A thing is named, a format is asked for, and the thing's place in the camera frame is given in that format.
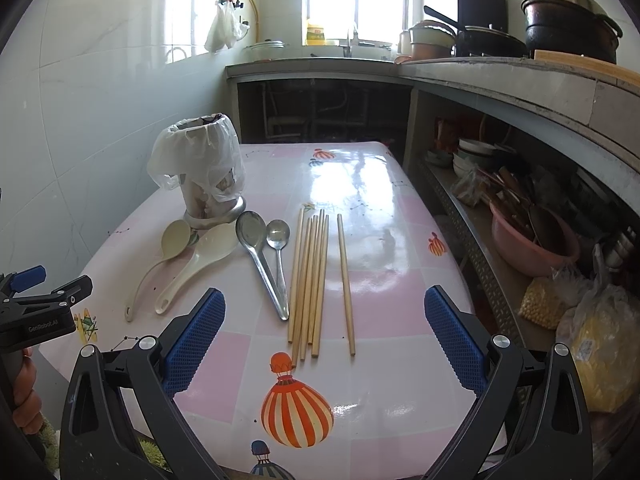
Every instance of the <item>large black pot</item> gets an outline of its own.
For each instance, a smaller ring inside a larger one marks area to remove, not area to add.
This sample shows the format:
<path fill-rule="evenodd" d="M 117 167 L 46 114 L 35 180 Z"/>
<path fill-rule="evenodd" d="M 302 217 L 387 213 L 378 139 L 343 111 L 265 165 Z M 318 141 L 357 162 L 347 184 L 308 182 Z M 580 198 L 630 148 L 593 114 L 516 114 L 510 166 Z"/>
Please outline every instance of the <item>large black pot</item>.
<path fill-rule="evenodd" d="M 616 62 L 620 26 L 606 14 L 564 0 L 524 0 L 530 52 L 555 50 Z"/>
<path fill-rule="evenodd" d="M 428 6 L 424 6 L 424 13 L 438 18 L 458 30 L 456 57 L 523 57 L 527 55 L 526 45 L 506 32 L 487 27 L 465 27 L 465 25 Z"/>

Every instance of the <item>wooden cutting board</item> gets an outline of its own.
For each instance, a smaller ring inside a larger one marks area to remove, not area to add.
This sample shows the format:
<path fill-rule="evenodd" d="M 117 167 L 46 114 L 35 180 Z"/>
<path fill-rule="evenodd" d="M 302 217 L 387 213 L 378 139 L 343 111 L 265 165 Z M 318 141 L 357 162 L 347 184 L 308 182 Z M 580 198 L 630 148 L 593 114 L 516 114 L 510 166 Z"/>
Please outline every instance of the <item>wooden cutting board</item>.
<path fill-rule="evenodd" d="M 570 65 L 578 68 L 586 68 L 588 70 L 593 70 L 594 72 L 600 72 L 601 74 L 622 79 L 622 81 L 626 81 L 632 85 L 640 86 L 640 74 L 638 72 L 634 72 L 628 68 L 622 68 L 621 66 L 614 65 L 613 63 L 593 59 L 592 57 L 576 56 L 575 54 L 554 52 L 551 50 L 537 50 L 535 51 L 533 59 Z"/>

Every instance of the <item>blue hot air balloon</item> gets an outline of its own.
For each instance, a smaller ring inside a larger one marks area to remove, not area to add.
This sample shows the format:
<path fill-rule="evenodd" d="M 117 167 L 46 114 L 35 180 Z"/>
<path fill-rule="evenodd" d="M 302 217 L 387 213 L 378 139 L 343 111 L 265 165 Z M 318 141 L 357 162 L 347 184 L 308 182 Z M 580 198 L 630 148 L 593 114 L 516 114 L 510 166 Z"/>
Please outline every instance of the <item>blue hot air balloon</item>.
<path fill-rule="evenodd" d="M 296 480 L 289 471 L 269 460 L 270 450 L 265 441 L 254 440 L 251 444 L 251 453 L 258 457 L 258 463 L 251 469 L 252 475 L 278 480 Z"/>

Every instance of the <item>white plastic ladle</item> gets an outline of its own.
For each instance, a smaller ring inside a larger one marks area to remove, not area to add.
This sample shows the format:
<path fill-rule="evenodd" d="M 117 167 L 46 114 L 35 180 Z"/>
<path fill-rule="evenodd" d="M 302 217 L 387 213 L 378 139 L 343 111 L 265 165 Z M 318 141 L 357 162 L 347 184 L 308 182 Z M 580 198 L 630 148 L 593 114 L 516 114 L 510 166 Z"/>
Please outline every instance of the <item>white plastic ladle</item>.
<path fill-rule="evenodd" d="M 162 240 L 160 242 L 160 246 L 162 247 L 162 258 L 158 262 L 154 263 L 149 270 L 144 273 L 142 278 L 138 280 L 136 290 L 131 293 L 127 300 L 127 304 L 124 308 L 124 319 L 127 320 L 127 322 L 133 321 L 133 318 L 135 317 L 136 297 L 138 296 L 138 291 L 140 290 L 142 282 L 145 281 L 145 278 L 149 273 L 158 265 L 179 256 L 187 248 L 190 238 L 191 227 L 189 227 L 189 224 L 182 219 L 175 220 L 166 227 L 164 233 L 162 233 Z"/>
<path fill-rule="evenodd" d="M 193 256 L 156 300 L 156 312 L 164 314 L 182 286 L 205 267 L 229 256 L 238 245 L 236 223 L 211 228 L 198 241 Z"/>

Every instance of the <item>blue gripper pad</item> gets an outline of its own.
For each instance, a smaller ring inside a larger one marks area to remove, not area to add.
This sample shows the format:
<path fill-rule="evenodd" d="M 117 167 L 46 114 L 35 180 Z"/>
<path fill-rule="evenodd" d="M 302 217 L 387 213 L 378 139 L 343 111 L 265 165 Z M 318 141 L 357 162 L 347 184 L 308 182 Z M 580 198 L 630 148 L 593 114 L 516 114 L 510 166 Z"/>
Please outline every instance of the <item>blue gripper pad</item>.
<path fill-rule="evenodd" d="M 47 279 L 47 271 L 44 267 L 39 265 L 37 267 L 31 267 L 31 269 L 18 272 L 11 280 L 11 290 L 19 293 L 28 290 L 32 286 L 41 284 Z"/>
<path fill-rule="evenodd" d="M 164 359 L 162 388 L 169 397 L 189 387 L 222 322 L 225 297 L 218 290 L 210 293 Z"/>
<path fill-rule="evenodd" d="M 443 296 L 437 286 L 432 286 L 424 295 L 424 315 L 460 384 L 479 397 L 487 385 L 484 354 L 453 312 L 453 308 L 456 306 Z"/>

